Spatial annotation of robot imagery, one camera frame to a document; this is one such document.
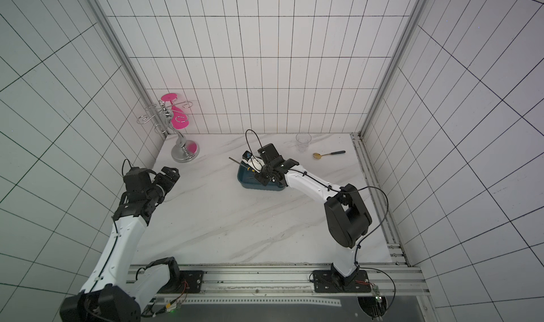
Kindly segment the file tool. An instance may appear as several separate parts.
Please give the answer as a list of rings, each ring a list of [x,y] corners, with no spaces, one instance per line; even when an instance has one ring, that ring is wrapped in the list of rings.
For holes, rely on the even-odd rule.
[[[236,164],[238,164],[240,167],[243,167],[246,170],[249,170],[249,171],[251,171],[253,173],[257,172],[257,170],[255,168],[253,168],[252,166],[246,164],[244,161],[238,161],[238,160],[233,159],[232,157],[229,157],[229,159],[231,161],[235,162]]]

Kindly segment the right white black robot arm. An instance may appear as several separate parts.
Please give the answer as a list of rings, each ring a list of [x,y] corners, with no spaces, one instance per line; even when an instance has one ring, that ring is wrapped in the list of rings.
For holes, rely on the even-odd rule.
[[[351,184],[331,184],[308,172],[299,162],[284,159],[269,143],[258,153],[263,160],[255,174],[263,185],[271,181],[292,187],[324,206],[327,228],[337,243],[328,270],[314,270],[309,276],[316,293],[369,293],[372,285],[356,264],[356,244],[368,233],[373,220],[359,191]]]

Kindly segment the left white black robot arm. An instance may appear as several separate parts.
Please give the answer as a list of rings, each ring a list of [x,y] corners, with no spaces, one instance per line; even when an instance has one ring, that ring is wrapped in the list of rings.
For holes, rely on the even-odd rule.
[[[63,321],[140,321],[173,309],[188,294],[201,291],[204,273],[182,271],[175,258],[129,269],[152,214],[180,178],[178,169],[160,172],[132,167],[123,177],[126,191],[113,214],[109,240],[82,289],[62,302]]]

